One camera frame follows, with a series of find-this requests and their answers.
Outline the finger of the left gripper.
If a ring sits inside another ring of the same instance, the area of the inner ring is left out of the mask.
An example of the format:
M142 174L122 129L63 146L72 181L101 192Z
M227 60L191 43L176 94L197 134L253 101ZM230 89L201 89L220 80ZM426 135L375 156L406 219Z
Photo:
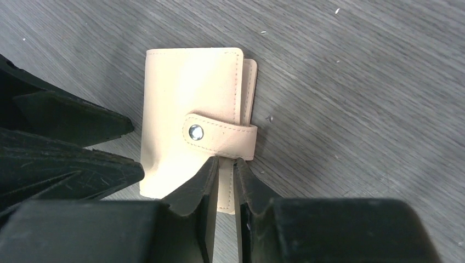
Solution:
M102 199L144 177L140 163L1 129L1 217L31 199Z
M1 56L1 128L88 147L134 131L131 120L81 99Z

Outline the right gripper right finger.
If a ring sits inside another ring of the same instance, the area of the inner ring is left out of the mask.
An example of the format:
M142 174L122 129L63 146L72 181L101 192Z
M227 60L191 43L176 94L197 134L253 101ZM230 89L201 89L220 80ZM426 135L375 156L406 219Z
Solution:
M440 262L420 217L391 198L284 198L234 165L239 262Z

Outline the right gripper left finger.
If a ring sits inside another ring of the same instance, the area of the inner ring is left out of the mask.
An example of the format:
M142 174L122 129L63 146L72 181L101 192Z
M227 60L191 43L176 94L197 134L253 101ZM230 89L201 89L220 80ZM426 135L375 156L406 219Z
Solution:
M29 201L1 230L1 262L211 262L218 157L155 201Z

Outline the beige leather card holder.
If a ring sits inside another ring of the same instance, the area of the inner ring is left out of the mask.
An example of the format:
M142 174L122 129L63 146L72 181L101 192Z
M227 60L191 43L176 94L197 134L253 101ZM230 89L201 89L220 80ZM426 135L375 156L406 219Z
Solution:
M235 159L254 158L257 62L240 48L146 52L140 194L161 199L219 157L217 210L234 214Z

